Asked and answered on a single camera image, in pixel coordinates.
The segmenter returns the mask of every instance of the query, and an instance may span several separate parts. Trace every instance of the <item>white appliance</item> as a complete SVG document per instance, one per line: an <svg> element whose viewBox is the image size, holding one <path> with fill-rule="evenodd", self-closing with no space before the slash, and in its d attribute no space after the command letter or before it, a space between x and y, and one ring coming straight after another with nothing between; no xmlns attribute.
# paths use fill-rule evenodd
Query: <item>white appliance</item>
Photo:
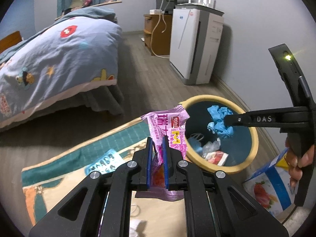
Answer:
<svg viewBox="0 0 316 237"><path fill-rule="evenodd" d="M170 65L186 85L210 81L224 13L197 4L177 5L173 10Z"/></svg>

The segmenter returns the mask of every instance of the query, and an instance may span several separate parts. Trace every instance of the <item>human hand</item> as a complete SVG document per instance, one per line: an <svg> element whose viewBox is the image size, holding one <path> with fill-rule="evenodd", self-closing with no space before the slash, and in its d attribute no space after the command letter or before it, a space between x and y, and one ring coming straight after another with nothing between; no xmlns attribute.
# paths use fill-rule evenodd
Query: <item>human hand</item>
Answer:
<svg viewBox="0 0 316 237"><path fill-rule="evenodd" d="M294 188L296 183L302 178L303 172L301 168L312 164L315 146L312 145L300 159L298 159L298 157L294 154L288 139L285 141L285 146L289 148L285 156L285 161L289 165L289 174L291 176L290 185L292 188Z"/></svg>

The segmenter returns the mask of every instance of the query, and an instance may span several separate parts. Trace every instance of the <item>blue gripper pad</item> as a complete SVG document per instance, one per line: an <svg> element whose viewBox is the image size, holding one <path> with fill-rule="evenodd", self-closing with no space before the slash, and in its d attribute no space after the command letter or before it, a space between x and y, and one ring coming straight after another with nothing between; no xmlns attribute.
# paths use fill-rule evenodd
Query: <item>blue gripper pad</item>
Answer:
<svg viewBox="0 0 316 237"><path fill-rule="evenodd" d="M169 188L169 168L168 168L168 163L167 161L167 149L166 149L166 142L165 142L165 137L163 138L162 141L162 155L163 155L163 172L165 176L165 188Z"/></svg>
<svg viewBox="0 0 316 237"><path fill-rule="evenodd" d="M149 151L148 151L148 161L147 161L147 178L146 178L146 184L147 188L150 187L150 179L151 179L151 160L153 158L153 139L150 139L150 145L149 145Z"/></svg>

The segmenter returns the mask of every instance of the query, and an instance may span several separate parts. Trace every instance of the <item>yellow trash can rim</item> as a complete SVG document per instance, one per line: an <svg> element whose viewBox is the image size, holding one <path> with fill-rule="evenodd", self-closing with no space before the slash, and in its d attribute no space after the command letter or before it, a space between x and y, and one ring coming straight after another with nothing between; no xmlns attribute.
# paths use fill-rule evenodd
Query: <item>yellow trash can rim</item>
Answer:
<svg viewBox="0 0 316 237"><path fill-rule="evenodd" d="M215 95L206 95L205 94L205 95L194 96L194 97L187 99L186 101L181 102L181 104L185 109L187 109L191 105L198 103L198 102L202 102L202 101L218 102L218 103L221 103L221 104L227 106L228 108L231 108L232 110L236 111L238 114L245 113L245 111L242 108L240 108L239 106L237 106L235 103L233 103L233 102L231 102L223 97L219 97L219 96L215 96ZM204 160L200 155L198 155L192 149L187 138L185 137L185 142L186 142L187 147L188 147L186 155L192 162L194 162L199 167L201 167L209 172L223 170L227 174L238 173L238 172L244 170L246 167L248 167L251 164L251 162L254 160L254 158L258 152L259 138L258 138L257 130L255 127L250 127L249 131L250 131L251 142L252 142L251 149L250 149L249 155L245 159L245 161L238 164L238 165L235 165L235 166L218 166L218 165L209 163L208 161Z"/></svg>

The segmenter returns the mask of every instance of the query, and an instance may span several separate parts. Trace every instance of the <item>blue duvet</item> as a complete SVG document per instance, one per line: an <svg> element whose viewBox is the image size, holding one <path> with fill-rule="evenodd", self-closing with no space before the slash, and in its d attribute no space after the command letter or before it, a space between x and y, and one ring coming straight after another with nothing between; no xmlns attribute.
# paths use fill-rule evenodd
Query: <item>blue duvet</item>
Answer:
<svg viewBox="0 0 316 237"><path fill-rule="evenodd" d="M121 28L112 10L73 11L0 54L0 128L103 85L115 85Z"/></svg>

